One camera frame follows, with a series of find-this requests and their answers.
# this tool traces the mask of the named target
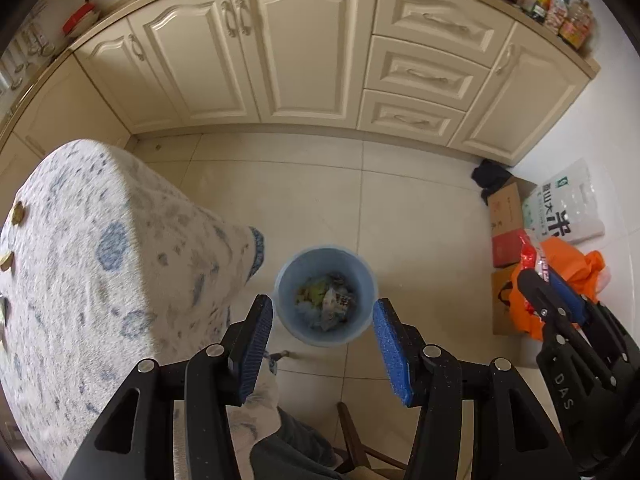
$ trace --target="blue foam pad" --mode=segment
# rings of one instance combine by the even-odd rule
[[[267,298],[264,303],[264,307],[258,317],[258,322],[255,326],[254,335],[251,339],[251,343],[248,345],[244,356],[242,356],[242,365],[240,368],[240,400],[242,403],[246,398],[251,395],[255,388],[255,381],[258,378],[258,372],[260,371],[260,364],[262,364],[262,357],[264,355],[264,349],[267,348],[267,340],[271,333],[271,325],[273,324],[273,305],[271,300]]]
[[[584,300],[551,267],[549,267],[549,284],[564,301],[569,311],[569,320],[580,326],[584,325],[587,321],[584,313]]]
[[[402,330],[402,326],[400,325],[399,328],[394,326],[393,320],[387,317],[381,300],[377,300],[373,306],[373,330],[391,387],[402,403],[409,406],[414,398],[414,392],[409,378],[409,364],[398,341],[397,330]]]

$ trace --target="hanging utensil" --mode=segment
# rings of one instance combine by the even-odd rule
[[[28,28],[23,29],[20,35],[22,36],[24,44],[27,46],[27,54],[29,56],[35,56],[40,52],[38,41],[36,41],[36,38]]]
[[[11,90],[15,90],[22,84],[22,78],[14,79],[4,64],[4,61],[0,59],[0,78],[3,79],[2,84]]]
[[[40,45],[40,55],[42,57],[49,57],[51,54],[53,54],[53,51],[56,48],[53,46],[52,43],[49,43],[49,40],[44,35],[44,32],[42,31],[42,28],[40,27],[40,25],[37,22],[31,22],[31,25],[29,25],[29,28],[31,29],[31,32],[35,36],[36,41]]]
[[[32,63],[29,60],[29,58],[24,55],[24,51],[22,50],[22,47],[20,46],[20,41],[18,41],[18,38],[14,38],[12,43],[14,45],[15,51],[18,53],[18,56],[20,57],[22,62],[25,64],[24,74],[25,74],[25,76],[27,76],[27,79],[29,80],[38,71],[38,66],[35,63]]]
[[[11,63],[14,66],[14,74],[19,74],[20,72],[22,72],[22,69],[24,68],[24,63],[18,64],[15,62],[14,54],[11,52],[11,49],[7,47],[4,53],[6,54],[6,58],[9,60],[9,63]]]

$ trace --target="screw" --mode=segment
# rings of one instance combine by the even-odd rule
[[[422,349],[422,353],[425,357],[436,358],[442,355],[442,350],[436,345],[427,345]]]
[[[207,346],[207,355],[209,357],[219,357],[225,353],[225,347],[220,344]]]
[[[143,374],[150,372],[155,367],[156,367],[156,363],[153,362],[151,359],[145,359],[144,361],[140,361],[138,363],[138,371]]]
[[[511,362],[504,357],[498,357],[494,361],[494,366],[501,372],[508,372],[509,370],[511,370]]]

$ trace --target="plastic bag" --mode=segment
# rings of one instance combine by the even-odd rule
[[[598,251],[582,254],[578,249],[560,238],[551,237],[540,243],[545,251],[548,266],[564,279],[576,294],[585,294],[591,301],[598,301],[596,292],[601,290],[608,281],[609,273],[605,262]],[[542,327],[544,322],[540,317],[527,310],[526,300],[518,290],[518,275],[522,270],[522,263],[516,266],[511,274],[511,293],[508,297],[509,313],[517,330],[528,333],[533,339],[542,341]]]
[[[520,250],[521,267],[523,269],[534,269],[543,280],[548,282],[549,264],[546,260],[545,250],[542,248],[542,245],[540,245],[536,235],[533,231],[524,229],[523,234],[520,235],[520,241],[522,241],[522,248]],[[526,298],[524,300],[524,306],[529,314],[535,313],[536,310]]]
[[[572,244],[604,234],[586,161],[581,158],[538,186],[522,204],[524,224],[540,241]]]

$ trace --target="orange plastic bag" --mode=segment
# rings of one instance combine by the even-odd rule
[[[604,269],[604,258],[600,251],[582,254],[578,249],[557,237],[542,242],[549,266],[571,286],[577,294],[585,294],[596,301],[598,274]],[[518,290],[518,274],[522,265],[518,265],[511,275],[513,290],[509,297],[509,314],[515,327],[528,333],[533,339],[542,341],[544,322],[535,314],[527,312],[524,296]]]

